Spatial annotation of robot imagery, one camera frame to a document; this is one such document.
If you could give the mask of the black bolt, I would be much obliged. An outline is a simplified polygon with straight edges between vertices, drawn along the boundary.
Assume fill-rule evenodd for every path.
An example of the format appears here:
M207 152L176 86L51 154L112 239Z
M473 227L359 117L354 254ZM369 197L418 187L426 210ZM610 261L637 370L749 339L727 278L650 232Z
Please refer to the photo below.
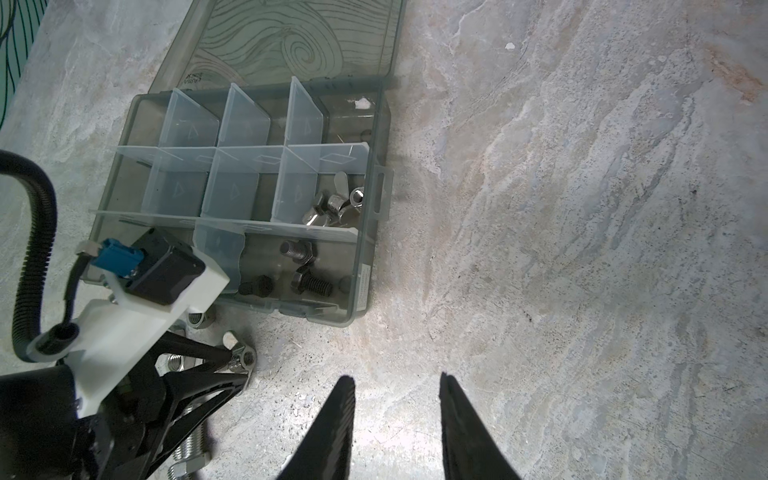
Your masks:
M297 294L309 291L325 298L330 297L333 292L331 282L314 276L310 271L296 271L291 280L290 288Z
M285 240L279 247L280 253L297 265L311 265L317 258L316 247L310 240Z

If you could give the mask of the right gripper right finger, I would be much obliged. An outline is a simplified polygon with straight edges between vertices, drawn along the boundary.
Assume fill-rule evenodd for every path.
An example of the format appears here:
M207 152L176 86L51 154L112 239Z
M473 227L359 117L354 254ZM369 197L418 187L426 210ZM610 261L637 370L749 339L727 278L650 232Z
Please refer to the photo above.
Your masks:
M520 479L457 379L445 372L440 377L439 399L446 479Z

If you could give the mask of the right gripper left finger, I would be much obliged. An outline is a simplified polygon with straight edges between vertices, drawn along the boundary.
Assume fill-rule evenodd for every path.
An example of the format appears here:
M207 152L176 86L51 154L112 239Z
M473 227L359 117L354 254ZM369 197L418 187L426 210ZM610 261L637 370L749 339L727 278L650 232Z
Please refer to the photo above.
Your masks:
M341 376L277 479L348 479L355 405L354 379Z

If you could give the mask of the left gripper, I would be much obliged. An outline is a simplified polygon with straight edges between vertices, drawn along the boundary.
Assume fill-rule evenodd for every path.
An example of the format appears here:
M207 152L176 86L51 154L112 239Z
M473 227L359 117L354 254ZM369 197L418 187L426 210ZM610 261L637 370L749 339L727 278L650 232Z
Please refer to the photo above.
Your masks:
M1 377L3 479L146 479L190 433L246 386L233 374L234 355L165 332L146 354L146 372L163 355L197 359L193 371L163 377L159 417L141 426L114 396L93 416L80 418L74 380L64 366Z

